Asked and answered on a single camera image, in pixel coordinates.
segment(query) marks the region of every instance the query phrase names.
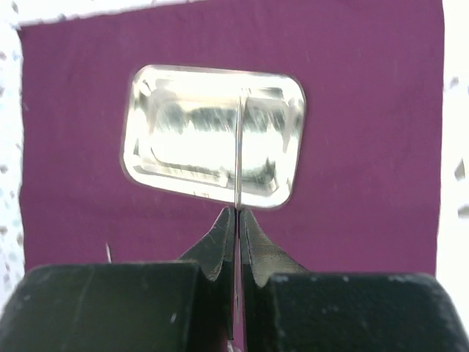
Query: purple fabric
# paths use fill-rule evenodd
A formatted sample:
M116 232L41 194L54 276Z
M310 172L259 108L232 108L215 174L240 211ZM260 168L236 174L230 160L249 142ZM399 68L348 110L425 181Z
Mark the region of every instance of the purple fabric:
M308 112L295 192L256 212L316 271L435 273L441 1L212 0L26 27L26 268L174 259L221 206L131 183L128 87L148 64L292 75Z

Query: purple backdrop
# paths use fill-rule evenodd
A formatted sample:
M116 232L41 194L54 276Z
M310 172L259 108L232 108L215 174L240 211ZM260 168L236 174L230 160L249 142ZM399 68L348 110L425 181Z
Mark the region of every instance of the purple backdrop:
M128 87L148 64L285 73L306 126L291 201L257 212L318 271L435 273L441 1L212 0L26 27L21 207L26 268L170 260L219 204L129 182Z

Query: white surface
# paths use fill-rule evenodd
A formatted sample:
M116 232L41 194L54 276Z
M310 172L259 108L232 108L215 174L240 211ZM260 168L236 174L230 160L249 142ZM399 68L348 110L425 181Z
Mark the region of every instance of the white surface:
M34 23L57 21L63 14L74 18L177 1L17 0L16 3L20 23ZM469 219L458 217L458 209L469 205L469 178L458 181L454 176L463 158L469 174L469 0L443 0L443 4L446 44L437 278L450 293L469 329L469 285L466 282L469 277ZM0 53L7 54L6 59L0 57L0 87L4 88L0 96L0 307L23 275L23 230L18 204L23 145L19 95L22 59L21 45L11 26L15 21L10 0L0 0ZM8 170L5 173L1 173L3 166Z

